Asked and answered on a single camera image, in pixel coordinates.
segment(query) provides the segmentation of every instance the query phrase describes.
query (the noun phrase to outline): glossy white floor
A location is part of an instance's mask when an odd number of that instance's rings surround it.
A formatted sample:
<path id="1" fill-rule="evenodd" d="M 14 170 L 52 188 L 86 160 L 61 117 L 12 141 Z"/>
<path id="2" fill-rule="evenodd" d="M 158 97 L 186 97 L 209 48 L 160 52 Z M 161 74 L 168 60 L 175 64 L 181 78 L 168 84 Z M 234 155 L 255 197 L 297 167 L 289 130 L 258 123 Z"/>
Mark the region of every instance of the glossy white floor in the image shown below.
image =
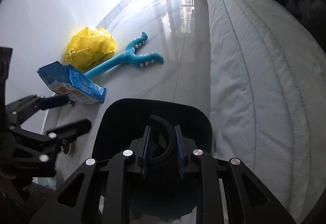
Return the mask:
<path id="1" fill-rule="evenodd" d="M 117 53 L 144 31 L 149 38 L 136 54 L 158 52 L 164 64 L 137 68 L 121 65 L 94 79 L 107 88 L 104 104 L 63 107 L 58 126 L 88 118 L 89 134 L 77 139 L 72 155 L 58 157 L 64 179 L 91 157 L 105 110 L 121 98 L 144 98 L 194 106 L 210 114 L 210 40 L 206 0 L 133 0 L 107 30 L 117 41 Z"/>

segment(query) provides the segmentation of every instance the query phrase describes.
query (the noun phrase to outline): pet food bag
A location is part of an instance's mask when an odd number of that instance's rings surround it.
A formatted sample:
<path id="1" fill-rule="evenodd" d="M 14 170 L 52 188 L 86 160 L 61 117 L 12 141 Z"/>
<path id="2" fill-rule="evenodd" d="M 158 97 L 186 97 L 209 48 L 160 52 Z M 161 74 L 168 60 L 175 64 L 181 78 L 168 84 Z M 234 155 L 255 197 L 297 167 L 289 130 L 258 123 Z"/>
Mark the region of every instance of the pet food bag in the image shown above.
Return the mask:
<path id="1" fill-rule="evenodd" d="M 116 45 L 113 36 L 104 28 L 86 27 L 67 44 L 66 59 L 81 72 L 86 72 L 111 58 Z"/>
<path id="2" fill-rule="evenodd" d="M 72 65 L 63 66 L 56 61 L 38 69 L 38 74 L 51 91 L 67 94 L 77 103 L 103 103 L 106 88 L 92 82 Z"/>

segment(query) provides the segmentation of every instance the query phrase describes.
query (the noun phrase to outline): metal bolt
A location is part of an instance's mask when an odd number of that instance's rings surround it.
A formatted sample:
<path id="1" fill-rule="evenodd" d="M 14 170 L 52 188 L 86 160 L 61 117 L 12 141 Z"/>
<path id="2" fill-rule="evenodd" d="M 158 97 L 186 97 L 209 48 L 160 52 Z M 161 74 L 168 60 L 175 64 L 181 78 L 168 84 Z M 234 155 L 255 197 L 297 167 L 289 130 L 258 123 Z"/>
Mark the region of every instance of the metal bolt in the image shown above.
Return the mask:
<path id="1" fill-rule="evenodd" d="M 57 137 L 57 134 L 51 132 L 48 134 L 48 137 L 51 138 L 51 139 L 55 139 Z"/>
<path id="2" fill-rule="evenodd" d="M 233 165 L 239 165 L 239 164 L 241 163 L 241 161 L 240 161 L 239 159 L 237 159 L 237 158 L 233 158 L 233 159 L 231 160 L 231 163 L 232 163 Z"/>
<path id="3" fill-rule="evenodd" d="M 45 155 L 45 154 L 41 154 L 39 156 L 39 160 L 42 161 L 42 162 L 47 162 L 48 161 L 48 156 Z"/>
<path id="4" fill-rule="evenodd" d="M 94 164 L 95 164 L 95 160 L 94 159 L 90 158 L 90 159 L 87 159 L 86 160 L 86 165 L 91 166 L 91 165 L 94 165 Z"/>
<path id="5" fill-rule="evenodd" d="M 193 151 L 193 154 L 196 155 L 196 156 L 200 156 L 200 155 L 203 154 L 203 151 L 200 150 L 200 149 L 196 149 L 196 150 Z"/>
<path id="6" fill-rule="evenodd" d="M 132 154 L 133 154 L 132 150 L 125 150 L 123 152 L 123 155 L 126 156 L 126 157 L 131 156 Z"/>

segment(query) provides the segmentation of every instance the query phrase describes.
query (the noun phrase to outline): white quilt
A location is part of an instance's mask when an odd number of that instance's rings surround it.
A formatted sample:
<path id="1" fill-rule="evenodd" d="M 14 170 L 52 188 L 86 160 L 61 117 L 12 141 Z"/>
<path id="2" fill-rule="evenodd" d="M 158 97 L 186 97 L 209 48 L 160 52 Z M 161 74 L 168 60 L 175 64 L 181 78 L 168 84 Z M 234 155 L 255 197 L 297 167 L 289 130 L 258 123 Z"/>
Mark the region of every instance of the white quilt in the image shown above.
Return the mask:
<path id="1" fill-rule="evenodd" d="M 239 157 L 301 222 L 326 186 L 326 55 L 273 0 L 207 0 L 213 156 Z"/>

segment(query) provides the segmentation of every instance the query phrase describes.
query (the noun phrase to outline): blue and white food package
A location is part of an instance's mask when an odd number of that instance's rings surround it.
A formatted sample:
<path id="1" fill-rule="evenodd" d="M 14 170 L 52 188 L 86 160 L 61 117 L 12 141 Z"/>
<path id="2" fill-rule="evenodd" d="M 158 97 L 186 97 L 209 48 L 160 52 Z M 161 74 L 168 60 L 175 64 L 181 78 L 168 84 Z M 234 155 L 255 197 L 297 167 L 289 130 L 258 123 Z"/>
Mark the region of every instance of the blue and white food package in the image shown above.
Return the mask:
<path id="1" fill-rule="evenodd" d="M 56 61 L 38 69 L 37 73 L 51 91 L 57 94 L 67 94 L 77 103 L 103 103 L 106 88 L 92 82 L 72 65 L 63 66 Z"/>

